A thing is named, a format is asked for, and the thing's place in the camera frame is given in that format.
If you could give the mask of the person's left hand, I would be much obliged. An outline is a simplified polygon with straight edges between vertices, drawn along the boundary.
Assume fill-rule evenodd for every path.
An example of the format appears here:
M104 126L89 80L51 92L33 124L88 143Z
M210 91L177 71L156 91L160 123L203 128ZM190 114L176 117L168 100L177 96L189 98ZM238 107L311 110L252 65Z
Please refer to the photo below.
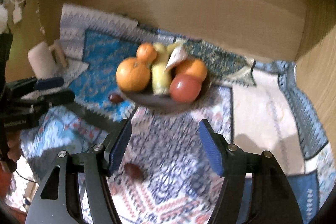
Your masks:
M21 155L21 130L15 132L4 132L1 130L1 153L4 155L5 144L8 147L7 157L13 162L17 162Z

